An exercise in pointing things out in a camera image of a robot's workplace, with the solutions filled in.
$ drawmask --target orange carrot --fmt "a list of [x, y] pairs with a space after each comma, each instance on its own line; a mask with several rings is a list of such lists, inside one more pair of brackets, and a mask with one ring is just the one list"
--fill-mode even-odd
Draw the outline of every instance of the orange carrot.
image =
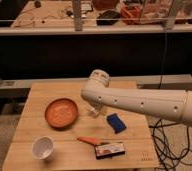
[[86, 142], [88, 144], [92, 145], [101, 145], [101, 140], [98, 138], [93, 138], [93, 137], [77, 137], [77, 140]]

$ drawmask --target wooden tabletop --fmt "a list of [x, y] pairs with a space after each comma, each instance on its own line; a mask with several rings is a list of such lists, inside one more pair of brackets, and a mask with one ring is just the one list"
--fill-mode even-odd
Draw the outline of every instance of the wooden tabletop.
[[[21, 114], [13, 141], [6, 156], [4, 171], [42, 170], [102, 170], [126, 168], [154, 168], [158, 159], [144, 115], [104, 107], [98, 118], [88, 115], [90, 105], [80, 96], [85, 82], [35, 83]], [[110, 87], [136, 88], [132, 81], [112, 81]], [[79, 108], [76, 122], [64, 130], [51, 128], [44, 118], [49, 103], [59, 98], [74, 100]], [[127, 129], [115, 134], [106, 117], [117, 113]], [[43, 162], [31, 154], [33, 141], [41, 136], [54, 140], [54, 159]], [[105, 142], [123, 142], [125, 155], [97, 160], [92, 145], [80, 142], [78, 136], [89, 136]]]
[[[66, 14], [72, 10], [72, 1], [40, 1], [41, 7], [35, 8], [34, 1], [28, 1], [19, 16], [11, 27], [74, 27], [74, 20]], [[86, 13], [86, 18], [82, 19], [84, 26], [97, 26], [96, 18], [105, 10]], [[125, 26], [123, 21], [116, 23], [117, 26]]]

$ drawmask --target small box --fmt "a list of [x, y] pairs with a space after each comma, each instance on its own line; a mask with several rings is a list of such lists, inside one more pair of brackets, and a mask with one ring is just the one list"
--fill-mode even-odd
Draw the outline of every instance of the small box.
[[124, 144], [122, 142], [95, 146], [96, 159], [103, 159], [125, 154]]

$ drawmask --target floor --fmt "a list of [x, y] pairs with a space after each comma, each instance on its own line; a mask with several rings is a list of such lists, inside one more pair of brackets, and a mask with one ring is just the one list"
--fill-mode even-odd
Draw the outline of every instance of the floor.
[[[0, 171], [4, 163], [5, 156], [7, 154], [10, 142], [13, 138], [14, 131], [18, 124], [20, 114], [12, 114], [11, 109], [4, 109], [4, 112], [0, 115]], [[149, 125], [153, 125], [157, 119], [147, 117]], [[176, 125], [165, 128], [165, 132], [169, 138], [170, 145], [173, 152], [180, 153], [181, 149], [186, 146], [186, 127], [184, 125]], [[192, 149], [192, 128], [190, 128], [190, 140]], [[192, 155], [188, 155], [184, 161], [191, 162]], [[192, 166], [188, 167], [183, 164], [178, 165], [177, 171], [192, 171]]]

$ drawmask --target toy carrot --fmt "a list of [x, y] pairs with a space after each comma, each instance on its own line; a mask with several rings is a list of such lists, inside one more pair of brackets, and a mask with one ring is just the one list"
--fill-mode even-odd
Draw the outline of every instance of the toy carrot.
[[88, 144], [92, 144], [92, 145], [101, 145], [102, 142], [100, 139], [98, 138], [93, 138], [93, 137], [77, 137], [77, 140], [86, 142]]

